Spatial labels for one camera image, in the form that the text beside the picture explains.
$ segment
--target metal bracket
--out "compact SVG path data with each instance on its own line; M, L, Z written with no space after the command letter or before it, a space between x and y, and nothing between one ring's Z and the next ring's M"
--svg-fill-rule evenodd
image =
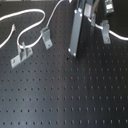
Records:
M32 48L27 48L27 49L25 48L24 42L22 43L22 46L23 46L23 52L21 51L20 46L17 45L18 55L13 59L11 59L12 68L15 68L33 54Z
M40 31L40 33L42 34L42 38L43 38L46 49L51 48L53 44L50 39L50 29L48 27L45 27Z
M92 14L91 26L95 27L95 23L96 23L96 13Z
M73 22L71 41L68 51L73 56L76 57L79 35L81 30L81 23L82 23L82 10L78 8L78 10L75 10L74 12L75 12L74 22Z
M101 23L101 26L103 27L101 32L102 32L104 44L111 44L111 40L110 40L110 37L109 37L109 28L110 28L110 26L108 24L108 20L103 20L102 23Z

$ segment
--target cable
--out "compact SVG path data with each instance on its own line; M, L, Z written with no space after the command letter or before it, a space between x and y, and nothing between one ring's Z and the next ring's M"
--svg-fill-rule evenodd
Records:
M101 30L103 29L102 26L97 25L97 24L95 24L95 27L97 27L97 28L99 28L99 29L101 29ZM113 32L113 31L111 31L111 30L109 30L109 33L110 33L111 35L115 36L116 38L120 39L120 40L128 41L128 37L120 36L120 35L116 34L115 32Z
M47 27L48 27L48 25L49 25L49 23L50 23L50 21L51 21L53 15L54 15L55 11L56 11L56 8L59 6L59 4L60 4L62 1L65 1L65 0L60 0L60 1L56 4L56 6L55 6L55 8L54 8L54 10L53 10L53 12L52 12L52 14L51 14L49 20L48 20L48 23L47 23L47 25L46 25ZM39 12L39 13L42 13L44 16L43 16L43 18L42 18L39 22L37 22L37 23L35 23L35 24L33 24L33 25L31 25L31 26L25 28L24 30L22 30L22 31L20 32L20 34L19 34L18 37L17 37L17 45L20 46L21 49L23 49L23 46L20 45L20 43L19 43L20 37L21 37L25 32L27 32L27 31L29 31L30 29L32 29L32 28L34 28L34 27L40 25L40 24L44 21L44 19L45 19L45 12L44 12L43 10L41 10L41 9L27 9L27 10L23 10L23 11L19 11L19 12L16 12L16 13L12 13L12 14L9 14L9 15L6 15L6 16L3 16L3 17L0 18L0 21L2 21L2 20L4 20L4 19L10 18L10 17L14 17L14 16L18 16L18 15L21 15L21 14L24 14L24 13L29 13L29 12ZM10 32L10 34L9 34L9 36L8 36L8 38L0 45L0 48L2 48L2 47L7 43L7 41L11 38L13 32L14 32L14 30L12 29L11 32ZM35 46L35 45L40 41L41 37L42 37L42 35L40 35L39 38L38 38L35 42L31 43L30 45L26 45L25 48L31 48L31 47Z
M51 19L52 19L52 17L53 17L53 14L54 14L55 11L56 11L56 8L57 8L57 7L59 6L59 4L60 4L61 2L63 2L63 1L65 1L65 0L60 0L60 1L56 4L56 6L55 6L55 8L53 9L52 14L51 14L51 16L50 16L50 18L49 18L49 20L48 20L48 23L47 23L46 27L49 26L49 23L50 23L50 21L51 21Z
M44 12L43 10L41 10L41 9L27 9L27 10L20 11L20 12L16 12L16 13L12 13L12 14L9 14L9 15L6 15L6 16L3 16L3 17L0 18L0 21L2 21L2 20L4 20L4 19L10 18L10 17L14 17L14 16L18 16L18 15L21 15L21 14L24 14L24 13L29 13L29 12L39 12L39 13L42 13L44 16L43 16L43 18L42 18L39 22L37 22L37 23L35 23L35 24L33 24L33 25L27 27L26 29L24 29L24 30L18 35L18 38L17 38L17 45L19 45L21 49L23 49L23 46L21 46L21 45L19 44L19 39L20 39L21 35L22 35L23 33L25 33L26 31L28 31L28 30L30 30L30 29L32 29L32 28L34 28L34 27L40 25L40 24L44 21L44 19L45 19L45 12ZM41 38L41 36L40 36L34 43L32 43L31 45L27 45L27 46L25 46L25 47L26 47L26 48L33 47L34 45L36 45L36 44L38 43L38 41L40 40L40 38ZM1 44L2 46L4 46L4 45L6 44L5 42L7 41L7 39Z
M2 47L9 41L9 39L11 38L11 36L12 36L12 34L13 34L13 32L14 32L15 30L16 30L16 29L15 29L15 25L13 24L9 36L7 37L7 39L6 39L2 44L0 44L0 48L2 48Z

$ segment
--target black breadboard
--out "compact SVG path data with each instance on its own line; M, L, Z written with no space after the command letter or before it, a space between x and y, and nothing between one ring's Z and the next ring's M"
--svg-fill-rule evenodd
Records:
M128 35L128 0L113 0L109 17L114 32ZM56 5L53 1L1 2L0 17L30 8L46 12L45 21L25 33L20 43L33 43L46 26ZM0 128L128 128L128 42L113 36L105 45L101 31L87 18L83 25L77 57L68 52L76 3L64 1L50 22L53 47L43 40L34 54L16 68L10 60L17 53L18 34L39 21L42 14L28 13L0 22L0 42L14 23L16 31L0 49ZM97 23L105 19L103 3Z

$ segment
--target screw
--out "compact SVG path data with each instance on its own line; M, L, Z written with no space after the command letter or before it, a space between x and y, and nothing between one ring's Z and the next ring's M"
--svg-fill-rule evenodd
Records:
M106 38L106 42L109 42L109 38L108 37Z
M68 51L71 52L71 49L69 48Z
M77 13L77 10L75 10L74 12Z
M76 53L74 53L73 55L76 56Z
M12 60L12 63L15 63L15 59Z

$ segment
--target white cable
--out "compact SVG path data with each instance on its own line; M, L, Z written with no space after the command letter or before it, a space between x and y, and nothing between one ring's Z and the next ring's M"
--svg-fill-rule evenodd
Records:
M99 25L97 25L97 24L95 24L95 26L96 26L97 28L99 28L99 29L103 29L102 26L99 26ZM128 37L120 36L120 35L116 34L115 32L113 32L113 31L111 31L111 30L109 30L109 33L110 33L111 35L115 36L116 38L120 39L120 40L128 41Z
M0 21L2 21L2 20L4 20L4 19L10 18L10 17L14 17L14 16L18 16L18 15L21 15L21 14L24 14L24 13L29 13L29 12L39 12L39 13L42 13L44 16L43 16L43 18L42 18L39 22L37 22L37 23L35 23L35 24L33 24L33 25L27 27L26 29L24 29L24 30L18 35L18 38L17 38L17 45L19 45L20 48L22 48L22 49L23 49L23 46L21 46L21 45L19 44L19 39L20 39L21 35L22 35L23 33L25 33L26 31L28 31L28 30L30 30L30 29L32 29L32 28L34 28L34 27L40 25L40 24L44 21L44 19L45 19L45 12L44 12L43 10L41 10L41 9L27 9L27 10L20 11L20 12L16 12L16 13L12 13L12 14L9 14L9 15L6 15L6 16L3 16L3 17L0 18ZM10 33L9 37L1 44L1 46L4 46L4 45L6 44L6 41L8 41L8 40L10 39L10 37L11 37L11 35L12 35L11 33ZM32 44L30 44L30 45L27 45L27 46L25 46L25 47L26 47L26 48L33 47L34 45L36 45L36 44L39 42L40 39L41 39L41 35L39 36L39 38L38 38L34 43L32 43Z
M46 27L49 26L49 23L50 23L50 21L51 21L51 19L52 19L52 17L53 17L53 14L54 14L55 11L56 11L56 8L59 6L59 4L60 4L62 1L65 1L65 0L60 0L60 1L56 4L56 6L55 6L55 8L53 9L52 14L51 14L51 16L50 16L50 18L49 18L49 20L48 20L48 23L47 23Z
M16 29L15 29L15 25L13 24L9 36L7 37L7 39L6 39L2 44L0 44L0 48L2 48L2 47L9 41L9 39L11 38L11 36L12 36L12 34L13 34L13 32L14 32L15 30L16 30Z
M56 8L58 7L58 5L59 5L62 1L64 1L64 0L60 0L60 1L56 4L56 6L55 6L55 8L54 8L54 10L53 10L53 12L52 12L52 14L51 14L49 20L48 20L48 23L47 23L47 25L46 25L47 27L48 27L48 25L49 25L49 23L50 23L50 21L51 21L51 19L52 19L52 17L53 17L53 14L54 14L55 11L56 11ZM10 18L10 17L14 17L14 16L18 16L18 15L21 15L21 14L24 14L24 13L29 13L29 12L39 12L39 13L42 13L44 16L43 16L43 18L42 18L39 22L37 22L37 23L35 23L35 24L33 24L33 25L27 27L26 29L24 29L24 30L22 30L22 31L20 32L20 34L19 34L18 37L17 37L17 45L19 45L21 49L23 49L23 46L19 44L20 37L21 37L25 32L27 32L27 31L29 31L30 29L32 29L32 28L34 28L34 27L40 25L40 24L44 21L44 19L45 19L45 12L44 12L43 10L41 10L41 9L27 9L27 10L20 11L20 12L16 12L16 13L12 13L12 14L9 14L9 15L6 15L6 16L3 16L3 17L0 18L0 21L2 21L2 20L4 20L4 19ZM11 38L12 33L13 33L13 31L11 30L11 33L9 34L8 38L0 45L0 48L3 47L3 46L7 43L7 41ZM33 43L30 44L30 45L26 45L25 47L26 47L26 48L30 48L30 47L35 46L35 45L39 42L39 40L41 39L41 37L42 37L42 35L40 35L39 38L38 38L35 42L33 42Z

